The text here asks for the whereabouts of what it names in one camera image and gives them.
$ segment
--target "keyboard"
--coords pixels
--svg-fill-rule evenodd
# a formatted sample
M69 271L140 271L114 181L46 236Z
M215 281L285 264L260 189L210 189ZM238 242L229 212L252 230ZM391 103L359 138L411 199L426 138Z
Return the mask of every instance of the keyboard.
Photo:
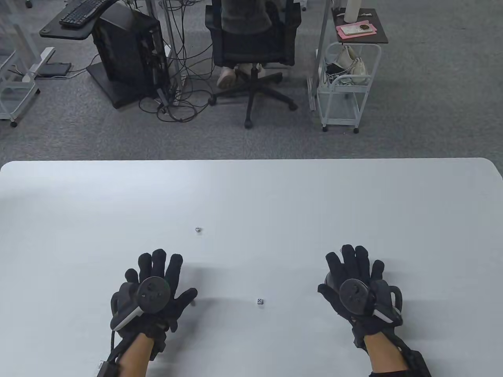
M108 8L115 1L117 0L82 0L77 8L63 16L59 23L67 28L80 29L92 20L96 13Z

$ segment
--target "paper towel roll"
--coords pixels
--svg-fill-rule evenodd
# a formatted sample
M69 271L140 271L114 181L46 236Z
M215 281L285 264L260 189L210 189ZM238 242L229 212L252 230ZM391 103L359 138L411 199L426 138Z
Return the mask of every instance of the paper towel roll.
M356 22L361 6L362 0L348 0L348 5L346 6L346 14L344 15L344 21L348 24Z

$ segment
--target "white sneaker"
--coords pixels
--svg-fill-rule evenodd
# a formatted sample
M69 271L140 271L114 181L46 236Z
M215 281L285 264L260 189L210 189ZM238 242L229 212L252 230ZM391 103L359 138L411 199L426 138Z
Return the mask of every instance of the white sneaker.
M252 74L252 67L253 67L253 64L251 63L242 63L242 64L238 64L237 65L237 69L239 69L241 72L243 72L244 74L248 75L248 76L251 76ZM264 77L266 75L266 70L264 67L262 67L261 64L258 64L257 66L258 70L259 70L259 78L261 77Z
M219 89L229 89L236 84L236 72L234 69L229 67L222 67L220 71L220 77L217 81L217 87Z

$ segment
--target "hand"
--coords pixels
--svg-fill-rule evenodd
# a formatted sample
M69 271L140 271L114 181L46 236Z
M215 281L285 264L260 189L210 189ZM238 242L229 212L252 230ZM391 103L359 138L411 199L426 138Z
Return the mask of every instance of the hand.
M135 284L140 284L151 276L163 277L166 280L170 286L170 300L160 312L151 315L158 326L162 327L164 331L168 331L171 328L171 332L175 332L178 329L178 318L180 318L184 309L197 296L197 289L189 288L175 299L183 262L184 260L180 254L173 254L164 273L166 252L158 249L152 253L152 256L149 253L144 253L138 258L138 266L140 267L139 279L136 270L133 268L130 268L125 273L126 281Z
M320 284L318 292L331 304L332 308L341 317L347 319L353 327L355 335L355 344L357 347L364 347L363 337L365 335L376 334L388 327L397 326L396 323L388 324L383 320L372 315L357 316L350 313L342 304L339 298L339 289L347 279L355 278L364 282L370 289L379 295L378 301L390 302L391 293L385 281L382 280L384 271L384 263L381 260L376 260L372 265L372 273L370 273L370 261L368 251L363 246L357 246L353 249L351 245L342 247L344 263L341 263L339 257L335 253L329 253L326 256L328 268L333 281L333 288L327 284Z
M134 292L145 279L151 276L163 278L170 288L171 296L163 309L155 314L143 313L139 317L133 318L126 326L118 331L123 339L135 339L140 333L145 334L148 338L154 339L154 348L150 360L153 360L158 352L164 350L164 341L166 339L165 332L168 331L169 328L171 328L172 332L177 330L178 318L182 315L183 310L197 296L197 290L195 288L190 288L175 299L183 258L179 254L173 254L166 272L164 272L165 262L166 253L164 250L159 249L154 251L152 255L149 253L140 255L138 258L138 266L140 267L139 278L138 273L133 268L130 268L125 273L127 283L130 284L128 289ZM115 293L111 301L112 315L114 316L120 310L117 297L118 295Z

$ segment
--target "black pc case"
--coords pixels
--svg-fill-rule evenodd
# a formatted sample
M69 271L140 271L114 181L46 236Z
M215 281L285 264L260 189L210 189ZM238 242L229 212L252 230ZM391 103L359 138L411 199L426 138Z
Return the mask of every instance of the black pc case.
M97 21L93 39L108 80L134 89L128 101L114 107L133 98L158 97L158 89L168 93L170 80L158 20L116 3Z

